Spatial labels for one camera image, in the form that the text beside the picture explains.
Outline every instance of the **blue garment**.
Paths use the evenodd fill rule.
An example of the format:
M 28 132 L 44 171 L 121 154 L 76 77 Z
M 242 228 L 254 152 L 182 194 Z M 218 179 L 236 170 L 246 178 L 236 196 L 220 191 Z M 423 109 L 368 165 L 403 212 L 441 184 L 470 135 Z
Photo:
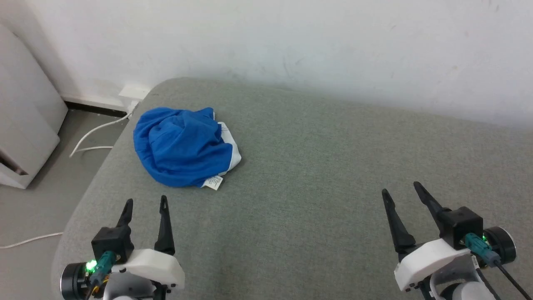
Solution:
M 232 145 L 221 137 L 214 111 L 158 107 L 145 112 L 133 131 L 135 151 L 158 182 L 201 187 L 205 179 L 228 171 Z

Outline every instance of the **teal connector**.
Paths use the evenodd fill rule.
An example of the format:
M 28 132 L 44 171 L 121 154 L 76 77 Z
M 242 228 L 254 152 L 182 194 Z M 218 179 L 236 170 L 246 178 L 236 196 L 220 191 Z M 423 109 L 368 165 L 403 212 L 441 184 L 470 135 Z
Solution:
M 495 267 L 496 262 L 500 262 L 500 256 L 498 253 L 492 250 L 492 247 L 485 243 L 479 236 L 474 233 L 469 233 L 465 235 L 465 246 L 467 246 L 470 251 L 479 255 L 483 261 L 490 267 Z
M 109 272 L 111 272 L 111 267 L 117 262 L 116 255 L 112 251 L 106 251 L 102 254 L 102 257 L 98 259 L 98 263 L 94 268 L 94 273 L 89 277 L 89 281 L 93 286 L 101 286 L 104 278 Z

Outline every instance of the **white baseboard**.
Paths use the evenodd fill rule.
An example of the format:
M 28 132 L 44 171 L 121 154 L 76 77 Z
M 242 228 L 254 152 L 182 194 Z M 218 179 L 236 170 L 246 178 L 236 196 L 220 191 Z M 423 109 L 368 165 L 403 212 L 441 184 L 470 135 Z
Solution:
M 130 100 L 119 100 L 111 98 L 101 98 L 97 96 L 77 96 L 70 94 L 60 94 L 64 101 L 102 107 L 107 109 L 119 110 L 121 112 L 127 112 L 131 105 Z

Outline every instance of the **robotic arm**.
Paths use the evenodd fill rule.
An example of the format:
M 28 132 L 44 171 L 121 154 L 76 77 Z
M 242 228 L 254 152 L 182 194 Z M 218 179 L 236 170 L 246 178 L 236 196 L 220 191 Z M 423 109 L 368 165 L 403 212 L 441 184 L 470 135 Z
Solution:
M 91 241 L 98 261 L 65 267 L 60 281 L 65 300 L 91 296 L 103 300 L 165 300 L 167 293 L 185 287 L 185 274 L 173 256 L 174 238 L 166 196 L 161 196 L 161 221 L 153 249 L 134 249 L 129 227 L 132 212 L 133 200 L 129 199 L 117 226 L 102 227 Z
M 396 213 L 389 192 L 382 191 L 392 242 L 398 253 L 394 277 L 400 290 L 419 289 L 425 300 L 499 300 L 480 268 L 497 266 L 508 275 L 502 265 L 516 259 L 516 247 L 509 233 L 500 227 L 483 229 L 483 218 L 469 208 L 442 207 L 422 184 L 414 182 L 414 186 L 439 228 L 439 239 L 417 244 Z M 512 277 L 509 280 L 526 299 L 531 299 Z M 443 290 L 437 289 L 447 283 Z

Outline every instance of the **green light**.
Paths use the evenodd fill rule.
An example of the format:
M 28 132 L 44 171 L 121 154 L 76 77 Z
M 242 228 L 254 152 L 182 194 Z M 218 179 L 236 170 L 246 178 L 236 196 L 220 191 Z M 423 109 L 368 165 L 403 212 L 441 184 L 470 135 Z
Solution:
M 94 272 L 94 267 L 96 267 L 96 261 L 94 259 L 85 264 L 85 269 L 89 272 Z

